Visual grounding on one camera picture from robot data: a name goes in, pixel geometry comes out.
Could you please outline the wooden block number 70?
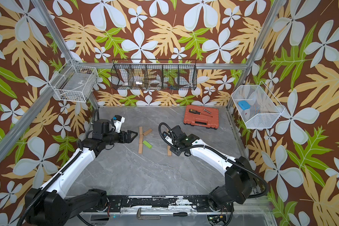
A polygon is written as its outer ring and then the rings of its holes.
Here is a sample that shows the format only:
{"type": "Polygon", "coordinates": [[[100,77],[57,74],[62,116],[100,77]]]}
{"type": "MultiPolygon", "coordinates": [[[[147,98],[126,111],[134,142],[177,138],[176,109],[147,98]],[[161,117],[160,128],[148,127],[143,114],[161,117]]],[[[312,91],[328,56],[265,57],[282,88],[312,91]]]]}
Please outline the wooden block number 70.
{"type": "Polygon", "coordinates": [[[139,135],[139,140],[138,140],[138,143],[139,144],[142,144],[143,143],[143,134],[139,135]]]}

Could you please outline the wooden block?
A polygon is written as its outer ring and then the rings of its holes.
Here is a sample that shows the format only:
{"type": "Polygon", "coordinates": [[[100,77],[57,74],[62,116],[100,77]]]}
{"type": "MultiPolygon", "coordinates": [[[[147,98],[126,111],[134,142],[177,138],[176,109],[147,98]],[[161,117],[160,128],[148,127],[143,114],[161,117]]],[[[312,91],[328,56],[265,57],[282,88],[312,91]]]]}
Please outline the wooden block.
{"type": "Polygon", "coordinates": [[[170,150],[170,146],[167,146],[167,155],[168,156],[172,156],[172,152],[170,150]]]}

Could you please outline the wooden block diagonal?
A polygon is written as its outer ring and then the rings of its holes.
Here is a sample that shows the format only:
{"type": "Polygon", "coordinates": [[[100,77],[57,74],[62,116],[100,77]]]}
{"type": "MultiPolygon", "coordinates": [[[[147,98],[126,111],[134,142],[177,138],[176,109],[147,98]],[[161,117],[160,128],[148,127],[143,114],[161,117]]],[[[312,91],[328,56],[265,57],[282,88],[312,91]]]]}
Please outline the wooden block diagonal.
{"type": "Polygon", "coordinates": [[[148,129],[148,130],[146,130],[146,131],[143,133],[143,135],[144,135],[144,136],[147,136],[147,135],[149,135],[152,131],[153,131],[152,129],[148,129]]]}

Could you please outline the green block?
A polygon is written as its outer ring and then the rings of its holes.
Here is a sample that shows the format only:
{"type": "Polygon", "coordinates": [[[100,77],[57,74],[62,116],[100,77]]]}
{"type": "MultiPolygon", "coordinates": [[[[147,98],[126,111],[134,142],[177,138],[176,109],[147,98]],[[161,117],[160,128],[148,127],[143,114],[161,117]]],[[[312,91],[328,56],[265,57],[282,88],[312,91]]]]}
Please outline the green block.
{"type": "Polygon", "coordinates": [[[153,147],[149,142],[147,142],[145,140],[143,141],[143,145],[145,145],[149,149],[151,149],[153,147]]]}

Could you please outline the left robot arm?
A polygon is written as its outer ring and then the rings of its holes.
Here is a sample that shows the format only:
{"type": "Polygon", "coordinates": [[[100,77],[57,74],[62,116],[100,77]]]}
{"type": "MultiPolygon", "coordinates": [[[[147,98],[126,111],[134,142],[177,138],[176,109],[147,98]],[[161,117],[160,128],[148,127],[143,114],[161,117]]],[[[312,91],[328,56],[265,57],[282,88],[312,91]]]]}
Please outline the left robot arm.
{"type": "Polygon", "coordinates": [[[70,160],[46,183],[32,188],[25,195],[25,211],[17,225],[24,222],[35,226],[63,226],[73,218],[91,208],[105,210],[107,193],[101,189],[90,189],[82,195],[67,198],[67,193],[84,169],[95,160],[107,146],[131,143],[138,133],[121,130],[125,118],[115,115],[110,120],[100,119],[95,110],[92,129],[84,140],[77,141],[77,149],[70,160]]]}

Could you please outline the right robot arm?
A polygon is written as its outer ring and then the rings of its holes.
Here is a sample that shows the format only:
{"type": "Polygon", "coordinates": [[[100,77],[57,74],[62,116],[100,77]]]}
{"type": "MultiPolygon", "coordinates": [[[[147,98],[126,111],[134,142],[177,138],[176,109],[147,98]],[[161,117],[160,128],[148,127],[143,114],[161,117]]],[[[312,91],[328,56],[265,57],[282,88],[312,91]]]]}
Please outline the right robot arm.
{"type": "Polygon", "coordinates": [[[243,204],[247,199],[259,198],[268,194],[267,182],[256,173],[250,162],[243,156],[235,158],[207,145],[194,134],[186,135],[180,126],[170,128],[161,122],[158,126],[162,140],[170,146],[177,156],[182,153],[197,157],[214,169],[225,179],[225,184],[213,189],[207,196],[208,205],[213,211],[220,211],[231,204],[243,204]]]}

